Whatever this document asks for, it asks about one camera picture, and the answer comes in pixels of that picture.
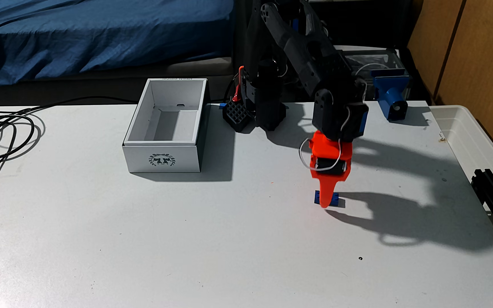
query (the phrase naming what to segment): open box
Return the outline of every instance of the open box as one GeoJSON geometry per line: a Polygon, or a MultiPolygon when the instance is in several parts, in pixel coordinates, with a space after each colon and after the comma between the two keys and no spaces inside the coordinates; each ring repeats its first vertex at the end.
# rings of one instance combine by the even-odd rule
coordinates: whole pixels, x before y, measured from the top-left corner
{"type": "Polygon", "coordinates": [[[148,79],[123,142],[129,172],[200,172],[209,114],[206,78],[148,79]]]}

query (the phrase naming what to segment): black cable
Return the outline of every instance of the black cable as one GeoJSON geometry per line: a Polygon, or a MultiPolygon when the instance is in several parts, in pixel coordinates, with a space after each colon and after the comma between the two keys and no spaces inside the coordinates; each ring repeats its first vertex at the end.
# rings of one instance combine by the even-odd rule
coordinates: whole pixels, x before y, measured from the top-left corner
{"type": "Polygon", "coordinates": [[[32,112],[35,112],[40,109],[45,109],[45,108],[51,108],[53,106],[65,104],[67,102],[75,102],[78,100],[84,100],[84,99],[111,99],[111,100],[118,100],[121,102],[137,102],[134,100],[127,100],[127,99],[122,99],[122,98],[114,98],[112,96],[84,96],[80,98],[74,98],[74,99],[69,99],[69,100],[64,100],[61,102],[53,102],[51,104],[47,105],[42,105],[42,106],[37,106],[33,108],[25,108],[22,110],[18,111],[0,111],[0,133],[3,133],[3,130],[6,129],[7,127],[11,126],[13,128],[13,136],[10,140],[9,143],[9,149],[3,153],[0,154],[0,164],[3,164],[12,154],[17,153],[19,150],[23,149],[28,142],[30,142],[31,138],[33,137],[33,133],[35,131],[35,124],[33,123],[33,120],[28,117],[29,114],[32,112]],[[17,126],[14,124],[14,122],[20,120],[20,119],[25,119],[28,121],[28,123],[25,123],[30,126],[30,134],[28,135],[25,140],[19,144],[17,147],[14,147],[14,143],[17,138],[17,126]]]}
{"type": "Polygon", "coordinates": [[[229,93],[229,89],[234,84],[235,78],[237,78],[238,75],[239,75],[239,73],[235,74],[235,76],[233,76],[233,78],[231,78],[231,81],[227,85],[226,91],[223,94],[223,99],[216,99],[216,100],[212,100],[211,102],[226,102],[226,100],[228,99],[227,94],[229,93]]]}

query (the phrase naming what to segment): box logo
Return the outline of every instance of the box logo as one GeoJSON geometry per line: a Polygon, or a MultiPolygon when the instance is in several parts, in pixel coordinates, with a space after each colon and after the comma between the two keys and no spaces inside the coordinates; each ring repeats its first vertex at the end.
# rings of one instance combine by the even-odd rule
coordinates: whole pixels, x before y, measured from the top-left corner
{"type": "Polygon", "coordinates": [[[170,154],[152,154],[149,156],[149,163],[156,167],[158,165],[172,166],[176,163],[176,159],[170,154]]]}

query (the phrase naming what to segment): white cable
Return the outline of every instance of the white cable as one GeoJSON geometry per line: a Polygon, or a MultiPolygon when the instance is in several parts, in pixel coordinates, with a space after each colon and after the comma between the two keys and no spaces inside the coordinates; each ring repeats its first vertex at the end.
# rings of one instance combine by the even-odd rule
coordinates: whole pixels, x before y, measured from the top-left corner
{"type": "Polygon", "coordinates": [[[357,70],[357,72],[355,73],[355,75],[356,75],[356,74],[359,74],[359,72],[360,72],[360,71],[362,71],[362,70],[363,70],[363,68],[365,68],[365,67],[367,67],[367,66],[369,66],[369,65],[380,65],[380,66],[383,66],[383,67],[385,67],[385,68],[389,68],[387,65],[385,65],[385,64],[381,64],[381,63],[368,63],[368,64],[365,64],[365,65],[361,66],[361,67],[357,70]]]}
{"type": "MultiPolygon", "coordinates": [[[[349,106],[346,106],[347,108],[347,118],[346,118],[346,121],[342,124],[342,127],[340,130],[343,130],[344,129],[344,126],[347,124],[347,121],[349,121],[349,117],[351,116],[351,109],[349,109],[349,106]]],[[[308,168],[309,170],[313,170],[313,171],[327,171],[327,170],[331,170],[332,168],[334,168],[338,162],[340,161],[340,157],[342,157],[342,143],[341,143],[341,139],[338,139],[338,150],[339,150],[339,154],[338,154],[338,158],[336,158],[336,161],[334,162],[334,165],[330,166],[330,167],[326,167],[326,168],[313,168],[312,166],[306,164],[304,158],[302,157],[302,148],[304,147],[304,144],[306,143],[307,140],[309,140],[310,138],[307,137],[303,142],[302,144],[300,144],[300,148],[298,149],[298,155],[300,156],[300,160],[302,161],[302,164],[304,164],[304,166],[306,166],[306,168],[308,168]]]]}
{"type": "Polygon", "coordinates": [[[363,93],[363,102],[364,102],[364,98],[365,98],[365,96],[366,96],[366,90],[368,90],[368,84],[367,84],[367,83],[366,83],[366,81],[365,81],[364,79],[362,79],[362,78],[359,78],[359,80],[360,80],[361,82],[364,82],[364,93],[363,93]]]}
{"type": "Polygon", "coordinates": [[[284,70],[284,74],[282,74],[281,76],[278,76],[278,77],[283,77],[284,75],[286,75],[286,72],[288,72],[288,64],[286,65],[286,70],[284,70]]]}

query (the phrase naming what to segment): small blue part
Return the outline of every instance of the small blue part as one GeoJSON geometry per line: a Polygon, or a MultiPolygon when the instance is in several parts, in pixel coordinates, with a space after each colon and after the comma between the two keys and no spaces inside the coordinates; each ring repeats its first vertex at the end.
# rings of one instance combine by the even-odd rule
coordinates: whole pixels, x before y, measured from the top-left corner
{"type": "Polygon", "coordinates": [[[403,68],[391,70],[372,70],[370,75],[373,77],[375,89],[375,99],[380,104],[380,108],[386,119],[389,119],[391,106],[395,102],[403,102],[403,90],[408,86],[410,76],[405,75],[403,68]]]}
{"type": "MultiPolygon", "coordinates": [[[[337,192],[332,194],[332,201],[330,201],[330,206],[338,206],[340,201],[340,194],[337,192]]],[[[319,191],[315,191],[315,204],[320,204],[319,202],[319,191]]]]}
{"type": "Polygon", "coordinates": [[[364,133],[364,127],[366,126],[366,117],[368,116],[368,111],[363,114],[363,118],[360,120],[359,132],[364,133]]]}

